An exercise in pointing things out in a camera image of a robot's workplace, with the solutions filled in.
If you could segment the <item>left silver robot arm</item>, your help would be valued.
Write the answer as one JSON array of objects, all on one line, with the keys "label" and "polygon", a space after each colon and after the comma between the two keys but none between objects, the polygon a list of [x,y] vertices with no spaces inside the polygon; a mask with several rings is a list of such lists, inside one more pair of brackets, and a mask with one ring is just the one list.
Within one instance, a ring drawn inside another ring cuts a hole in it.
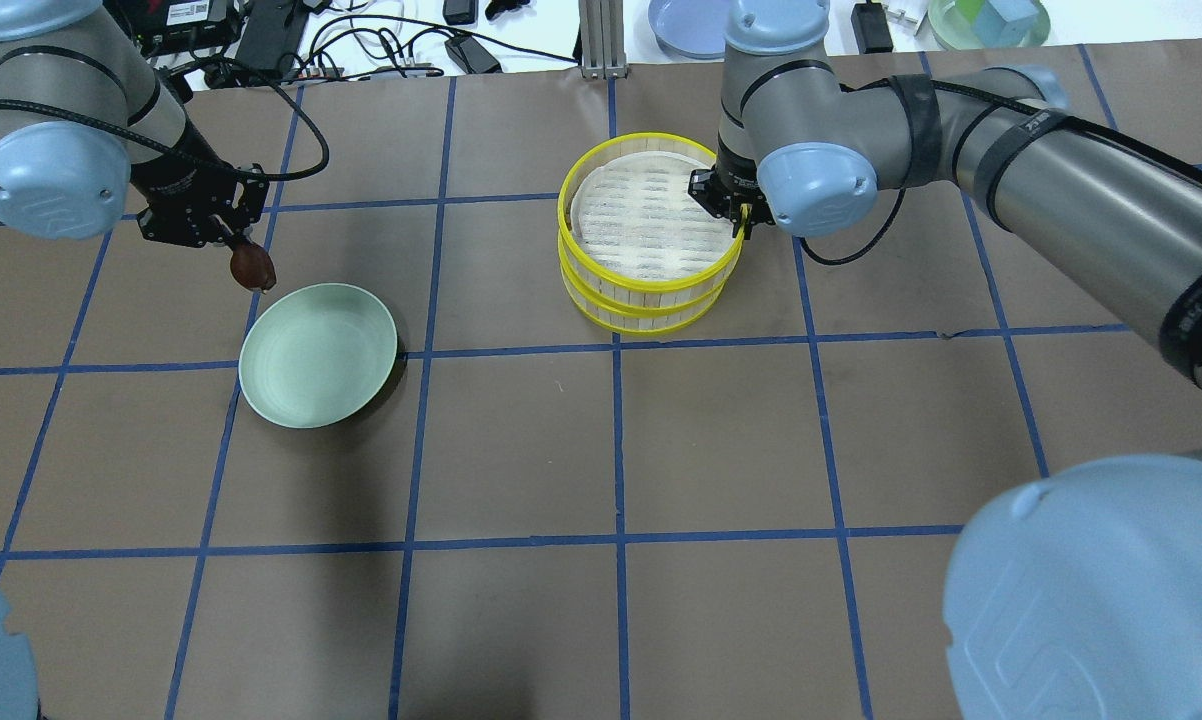
[{"label": "left silver robot arm", "polygon": [[230,246],[236,282],[272,290],[252,240],[269,179],[218,155],[186,102],[103,1],[0,1],[0,225],[89,240],[135,190],[150,240]]}]

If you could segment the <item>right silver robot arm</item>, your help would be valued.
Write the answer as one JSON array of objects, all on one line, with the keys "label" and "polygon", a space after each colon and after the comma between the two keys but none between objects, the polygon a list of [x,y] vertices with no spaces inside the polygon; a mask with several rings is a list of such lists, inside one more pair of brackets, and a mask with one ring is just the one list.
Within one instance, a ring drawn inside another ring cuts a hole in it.
[{"label": "right silver robot arm", "polygon": [[[1202,169],[1069,113],[1049,70],[847,90],[825,1],[730,1],[718,160],[689,192],[803,240],[953,182],[1202,391]],[[966,719],[1202,719],[1202,450],[1108,457],[986,502],[944,583]]]}]

